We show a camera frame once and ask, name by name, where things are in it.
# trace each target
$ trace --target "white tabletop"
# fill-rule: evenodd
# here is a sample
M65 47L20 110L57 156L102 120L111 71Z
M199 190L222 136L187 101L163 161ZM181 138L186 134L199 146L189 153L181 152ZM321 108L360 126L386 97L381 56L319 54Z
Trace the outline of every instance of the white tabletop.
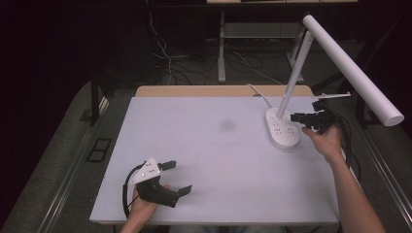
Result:
M268 97L279 106L280 97ZM313 113L312 97L293 97L291 113ZM135 97L90 220L125 222L121 186L154 156L176 160L160 183L192 184L176 208L159 206L149 224L330 224L339 221L331 170L309 138L292 150L272 146L261 97Z

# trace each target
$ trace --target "white desk lamp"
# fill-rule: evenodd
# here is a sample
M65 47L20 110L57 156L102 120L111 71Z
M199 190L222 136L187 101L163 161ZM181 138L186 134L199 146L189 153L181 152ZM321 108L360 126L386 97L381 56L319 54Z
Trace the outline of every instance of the white desk lamp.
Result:
M314 39L318 41L334 64L348 79L354 89L368 104L385 126L394 126L404 120L403 114L367 77L349 55L337 45L321 25L312 17L306 16L303 24L307 28L296 62L292 68L291 78L279 109L270 109L266 113L269 134L273 145L279 149L293 148L299 142L299 132L291 115L286 112L297 77L300 74L306 55Z

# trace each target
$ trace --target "cable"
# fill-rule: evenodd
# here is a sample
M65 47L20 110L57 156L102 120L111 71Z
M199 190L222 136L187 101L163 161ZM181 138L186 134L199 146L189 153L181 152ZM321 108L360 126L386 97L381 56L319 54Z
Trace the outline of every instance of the cable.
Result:
M255 90L263 99L266 101L266 104L270 107L273 108L273 106L270 104L270 102L266 99L266 97L252 84L248 83L248 86L250 86L253 90Z
M251 69L251 66L252 66L251 63L249 63L249 62L246 62L246 63L245 63L245 61L242 60L242 57L239 57L238 55L236 55L236 57L237 57L237 58L241 58L241 62L239 62L239 61L231 58L230 56L226 56L226 57L225 57L227 63L228 63L234 70L239 71L239 72L242 72L242 73L252 73L252 72L254 72L254 71ZM261 60L260 60L259 58L257 58L257 57L255 57L255 59L258 61L259 65L257 65L257 66L252 66L252 68L253 68L253 69L259 69L259 68L263 67L263 63L261 62ZM233 62L233 63L235 63L236 65L239 65L239 66L241 66L241 67L246 67L247 70L240 70L240 69L234 67L230 62Z
M192 73L192 74L206 74L209 73L213 70L213 68L215 67L216 63L218 62L218 59L215 58L213 61L213 64L210 68L206 69L205 71L191 71L188 68L184 67L183 65L177 64L176 62L173 62L173 65L175 66L179 66L180 68L184 69L185 71Z
M172 74L172 79L175 80L175 85L178 85L178 80L181 81L181 82L184 82L184 83L189 83L189 82L187 82L187 81L184 81L184 80L182 80L182 79L179 79L177 76L175 76L175 75L173 75L173 74Z
M137 195L135 198L133 198L133 200L128 204L127 208L129 208L131 206L131 204L133 204L134 201L137 200L137 198L139 198L140 195Z
M173 68L172 68L172 70L173 70L174 72L180 74L181 76L183 76L183 77L188 81L188 83L191 85L191 81L190 81L190 79L189 79L188 76L186 76L185 74L183 74L182 72L180 72L180 71L178 71L178 70L176 70L176 69L173 69Z
M275 80L275 79L272 79L272 78L270 78L270 77L268 77L268 76L265 76L265 75L263 75L262 73L260 73L259 71L255 70L255 68L252 67L251 64L249 64L249 62L248 62L242 55L240 55L239 53L234 52L234 54L236 54L236 55L238 55L240 58L242 58L242 60L245 61L245 63L251 68L251 70L253 70L253 71L254 71L255 73L257 73L258 75L260 75L260 76L262 76L262 77L265 77L265 78L267 78L267 79L269 79L269 80L271 80L271 81L274 81L274 82L282 85L279 81L277 81L277 80Z
M185 79L186 79L186 80L188 81L188 83L190 83L190 84L204 85L204 84L206 84L206 81L207 81L207 79L208 79L208 77L207 77L205 74L202 74L202 73L193 73L193 72L190 72L190 71L180 71L180 70L176 70L176 69L173 69L173 68L172 68L172 70L175 71L175 72L178 72L178 73L181 74L183 77L185 77ZM183 72L187 72L187 73L191 73L191 74L195 74L195 75L202 76L202 77L203 77L203 82L202 82L202 84L191 82L191 81L189 80L188 76L186 76Z
M349 122L345 117L337 114L325 103L321 102L321 105L325 107L327 110L329 110L335 116L336 122L341 128L343 140L345 141L345 145L346 145L346 149L345 149L346 165L348 166L348 168L351 168L352 148L351 148L351 130L350 130Z
M127 190L128 190L128 182L131 178L131 176L133 175L134 172L136 172L137 170L141 169L143 167L143 165L146 163L146 161L138 166L136 166L135 168L133 168L130 173L127 175L127 178L124 182L124 185L122 187L122 196L121 196L121 202L123 203L123 211L124 214L126 215L126 217L129 216L130 211L128 210L129 205L127 204Z
M153 30L154 34L155 34L157 44L159 45L159 47L160 47L161 51L163 52L164 56L169 60L169 81L168 81L167 84L170 84L170 80L172 79L172 70L170 69L171 64L172 64L172 59L166 53L166 42L163 39L161 39L164 42L164 47L160 44L157 32L154 28L154 20L153 20L151 12L149 12L149 17L150 17L150 27Z
M357 164L357 168L358 168L357 180L358 180L358 183L360 183L361 182L361 163L358 160L358 157L354 153L352 153L352 157L354 158L355 163Z

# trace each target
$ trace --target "electrical outlet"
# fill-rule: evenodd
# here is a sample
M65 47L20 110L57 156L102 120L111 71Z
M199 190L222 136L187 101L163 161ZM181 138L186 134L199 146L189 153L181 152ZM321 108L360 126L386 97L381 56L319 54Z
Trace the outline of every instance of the electrical outlet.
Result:
M272 108L266 112L266 128L270 142L279 149L291 149L300 140L300 134L294 122L290 121L289 113L284 117L276 118L278 109Z

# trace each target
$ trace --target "human arm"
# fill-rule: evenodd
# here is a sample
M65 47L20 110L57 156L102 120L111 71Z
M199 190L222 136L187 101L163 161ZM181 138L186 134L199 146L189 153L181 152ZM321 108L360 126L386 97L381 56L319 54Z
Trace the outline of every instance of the human arm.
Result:
M338 128L332 125L323 135L309 128L302 128L302 131L330 165L344 232L385 232L381 220L345 163Z
M165 185L164 187L167 189L170 188L169 185ZM140 199L136 188L134 188L133 200L135 198L136 200L131 204L127 222L124 224L120 233L138 233L155 214L158 204Z

